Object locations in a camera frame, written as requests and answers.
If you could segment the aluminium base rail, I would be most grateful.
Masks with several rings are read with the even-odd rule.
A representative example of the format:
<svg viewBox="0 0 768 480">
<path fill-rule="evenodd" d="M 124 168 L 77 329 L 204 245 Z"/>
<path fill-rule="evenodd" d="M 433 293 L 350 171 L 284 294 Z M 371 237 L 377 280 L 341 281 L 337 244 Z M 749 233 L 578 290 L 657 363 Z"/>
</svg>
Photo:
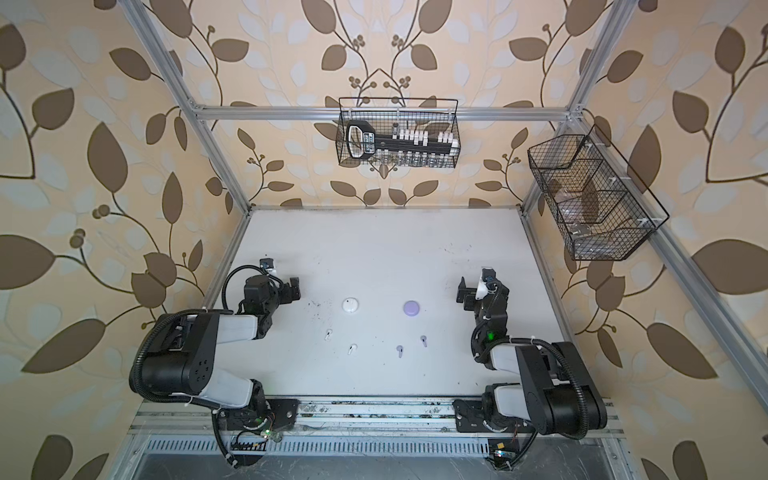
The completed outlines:
<svg viewBox="0 0 768 480">
<path fill-rule="evenodd" d="M 453 432 L 456 426 L 452 397 L 299 396 L 297 400 L 291 418 L 301 433 L 427 434 Z M 203 407 L 145 402 L 130 429 L 202 433 L 210 427 L 210 413 Z"/>
</svg>

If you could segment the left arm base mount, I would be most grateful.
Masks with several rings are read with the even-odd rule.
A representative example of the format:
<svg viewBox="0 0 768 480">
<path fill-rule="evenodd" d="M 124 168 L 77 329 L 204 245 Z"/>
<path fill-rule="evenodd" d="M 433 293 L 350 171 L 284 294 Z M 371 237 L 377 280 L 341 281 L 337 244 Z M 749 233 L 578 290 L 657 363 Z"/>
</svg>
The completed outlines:
<svg viewBox="0 0 768 480">
<path fill-rule="evenodd" d="M 298 418 L 300 401 L 295 398 L 267 398 L 266 409 L 257 411 L 255 406 L 243 409 L 223 409 L 214 424 L 223 431 L 265 431 L 289 428 Z"/>
</svg>

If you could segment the black tool with white bits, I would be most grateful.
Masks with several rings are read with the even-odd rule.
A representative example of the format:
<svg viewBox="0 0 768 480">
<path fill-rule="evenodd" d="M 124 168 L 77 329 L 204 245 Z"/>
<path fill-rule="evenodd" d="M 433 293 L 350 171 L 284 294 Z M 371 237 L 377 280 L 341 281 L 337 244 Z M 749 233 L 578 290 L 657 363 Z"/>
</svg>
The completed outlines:
<svg viewBox="0 0 768 480">
<path fill-rule="evenodd" d="M 409 121 L 350 120 L 339 125 L 336 143 L 344 151 L 343 159 L 458 157 L 462 148 L 459 135 L 450 129 L 439 131 L 437 127 L 435 122 L 418 129 Z"/>
</svg>

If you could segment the purple round charging case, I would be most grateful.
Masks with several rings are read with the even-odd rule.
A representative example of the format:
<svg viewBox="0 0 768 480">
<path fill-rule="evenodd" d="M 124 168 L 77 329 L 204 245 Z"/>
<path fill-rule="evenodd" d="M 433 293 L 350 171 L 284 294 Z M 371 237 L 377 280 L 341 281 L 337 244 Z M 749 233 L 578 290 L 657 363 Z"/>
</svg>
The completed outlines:
<svg viewBox="0 0 768 480">
<path fill-rule="evenodd" d="M 403 304 L 403 312 L 409 317 L 417 316 L 420 310 L 420 304 L 415 300 L 408 300 Z"/>
</svg>

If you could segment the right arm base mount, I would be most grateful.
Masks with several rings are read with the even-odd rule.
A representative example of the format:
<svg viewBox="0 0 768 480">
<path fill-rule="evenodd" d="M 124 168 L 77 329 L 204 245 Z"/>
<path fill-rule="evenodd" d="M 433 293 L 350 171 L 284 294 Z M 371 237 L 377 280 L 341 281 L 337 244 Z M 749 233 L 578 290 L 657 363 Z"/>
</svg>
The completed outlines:
<svg viewBox="0 0 768 480">
<path fill-rule="evenodd" d="M 456 430 L 459 433 L 513 435 L 534 432 L 528 420 L 496 414 L 482 400 L 456 399 L 452 406 Z"/>
</svg>

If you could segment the white round charging case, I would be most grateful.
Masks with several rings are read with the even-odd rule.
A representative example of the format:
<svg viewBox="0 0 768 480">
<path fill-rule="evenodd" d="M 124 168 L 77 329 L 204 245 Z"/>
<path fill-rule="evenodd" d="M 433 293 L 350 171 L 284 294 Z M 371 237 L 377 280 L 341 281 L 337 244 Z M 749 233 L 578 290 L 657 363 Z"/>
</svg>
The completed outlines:
<svg viewBox="0 0 768 480">
<path fill-rule="evenodd" d="M 348 297 L 343 300 L 342 309 L 348 314 L 353 314 L 358 311 L 359 305 L 360 303 L 356 298 Z"/>
</svg>

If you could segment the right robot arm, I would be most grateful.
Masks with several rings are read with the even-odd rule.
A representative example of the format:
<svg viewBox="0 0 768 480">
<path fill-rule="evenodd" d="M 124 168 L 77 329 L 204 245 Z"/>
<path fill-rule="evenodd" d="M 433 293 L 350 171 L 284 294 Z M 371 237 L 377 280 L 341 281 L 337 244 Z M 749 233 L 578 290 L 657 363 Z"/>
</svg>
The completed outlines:
<svg viewBox="0 0 768 480">
<path fill-rule="evenodd" d="M 478 402 L 456 400 L 457 429 L 505 433 L 524 427 L 578 440 L 605 428 L 605 402 L 573 343 L 507 334 L 509 294 L 493 269 L 482 271 L 475 288 L 464 280 L 458 285 L 456 302 L 474 314 L 473 360 L 518 380 L 486 386 Z"/>
</svg>

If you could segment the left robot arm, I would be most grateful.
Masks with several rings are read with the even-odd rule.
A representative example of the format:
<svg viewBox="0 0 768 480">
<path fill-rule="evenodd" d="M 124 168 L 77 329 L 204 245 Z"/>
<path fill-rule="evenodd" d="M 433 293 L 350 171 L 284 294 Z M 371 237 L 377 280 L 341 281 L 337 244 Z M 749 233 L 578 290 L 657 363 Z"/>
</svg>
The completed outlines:
<svg viewBox="0 0 768 480">
<path fill-rule="evenodd" d="M 219 366 L 217 349 L 265 338 L 277 309 L 300 299 L 300 279 L 278 278 L 271 258 L 234 268 L 223 281 L 219 309 L 187 309 L 157 320 L 131 366 L 131 390 L 149 402 L 265 417 L 270 407 L 262 384 Z"/>
</svg>

